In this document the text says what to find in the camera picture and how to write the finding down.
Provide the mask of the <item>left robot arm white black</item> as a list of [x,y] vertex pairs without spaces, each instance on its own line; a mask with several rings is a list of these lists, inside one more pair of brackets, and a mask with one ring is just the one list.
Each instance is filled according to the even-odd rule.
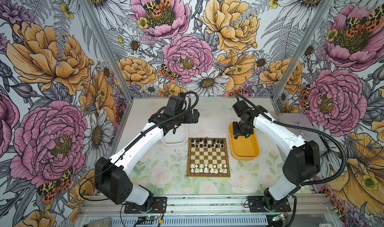
[[199,97],[188,91],[170,96],[165,107],[148,120],[143,130],[122,150],[108,159],[100,158],[95,165],[95,187],[116,205],[135,205],[148,212],[154,204],[153,193],[134,185],[129,174],[145,153],[169,131],[173,133],[182,124],[196,124],[199,112],[195,108]]

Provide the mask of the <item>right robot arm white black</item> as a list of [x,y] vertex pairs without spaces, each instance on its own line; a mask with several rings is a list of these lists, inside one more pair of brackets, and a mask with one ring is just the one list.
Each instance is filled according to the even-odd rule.
[[233,110],[240,118],[233,123],[235,138],[248,138],[254,129],[260,130],[274,141],[281,154],[286,157],[282,167],[283,175],[264,192],[264,208],[275,211],[305,181],[320,172],[319,145],[314,141],[306,141],[283,127],[260,105],[249,106],[245,100],[239,100],[233,105]]

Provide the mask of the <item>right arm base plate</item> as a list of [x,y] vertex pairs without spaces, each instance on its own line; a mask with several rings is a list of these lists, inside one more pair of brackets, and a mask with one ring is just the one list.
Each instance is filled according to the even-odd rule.
[[248,196],[247,203],[251,213],[289,213],[292,211],[288,198],[276,201],[266,196]]

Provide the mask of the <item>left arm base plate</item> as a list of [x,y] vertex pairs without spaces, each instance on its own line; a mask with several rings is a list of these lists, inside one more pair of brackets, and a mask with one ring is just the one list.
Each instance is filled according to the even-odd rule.
[[167,197],[152,197],[143,205],[128,202],[125,205],[125,214],[165,214],[167,209]]

